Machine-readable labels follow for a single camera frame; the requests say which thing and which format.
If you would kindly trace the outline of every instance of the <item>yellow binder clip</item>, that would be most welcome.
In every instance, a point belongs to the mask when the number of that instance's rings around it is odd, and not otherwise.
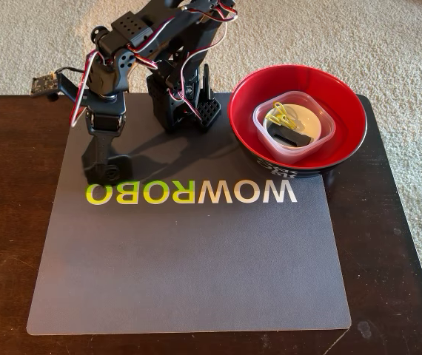
[[[267,120],[279,126],[285,126],[289,129],[297,128],[297,125],[295,124],[295,122],[293,122],[293,119],[290,118],[291,116],[285,110],[284,105],[276,101],[273,103],[273,108],[276,109],[278,113],[276,115],[271,115],[270,112],[267,113],[267,115],[265,116]]]

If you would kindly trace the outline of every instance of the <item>plastic container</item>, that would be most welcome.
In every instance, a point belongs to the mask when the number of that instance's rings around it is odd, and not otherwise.
[[[319,139],[314,140],[307,146],[286,147],[276,142],[263,126],[266,114],[273,108],[274,102],[282,104],[295,104],[306,107],[312,111],[321,124]],[[317,152],[334,135],[336,125],[332,117],[321,107],[310,95],[301,91],[289,91],[282,95],[271,98],[258,105],[252,115],[252,120],[257,128],[258,139],[268,149],[270,154],[280,163],[295,163],[315,152]]]

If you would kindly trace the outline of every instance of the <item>carpet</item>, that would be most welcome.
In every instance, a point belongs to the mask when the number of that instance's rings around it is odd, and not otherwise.
[[[35,75],[82,67],[91,30],[146,3],[0,1],[0,95],[27,94]],[[230,91],[260,67],[298,63],[367,96],[422,262],[422,0],[253,0],[236,9],[239,20],[207,56],[213,89]],[[137,69],[130,91],[146,92],[146,76]]]

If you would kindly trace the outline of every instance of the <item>dark wood table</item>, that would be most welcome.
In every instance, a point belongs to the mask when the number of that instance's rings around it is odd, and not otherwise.
[[[420,261],[372,109],[361,100],[366,140],[326,177],[352,316],[347,332],[32,337],[25,327],[71,103],[0,96],[0,354],[422,354]]]

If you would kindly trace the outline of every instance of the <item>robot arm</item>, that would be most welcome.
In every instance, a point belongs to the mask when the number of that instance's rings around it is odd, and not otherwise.
[[[211,45],[219,26],[236,18],[235,2],[192,0],[178,7],[180,3],[150,0],[137,14],[128,12],[115,20],[111,30],[96,27],[91,33],[96,49],[87,57],[80,88],[60,72],[33,80],[32,96],[62,91],[75,101],[73,126],[78,107],[86,107],[87,128],[93,136],[82,157],[88,183],[116,184],[132,178],[129,157],[117,155],[111,143],[125,125],[124,93],[135,65],[152,71],[147,86],[153,111],[168,132],[185,118],[206,132],[219,116],[221,105],[210,89],[209,68],[204,67],[202,89],[199,66],[206,55],[202,49]],[[227,18],[228,13],[234,16]]]

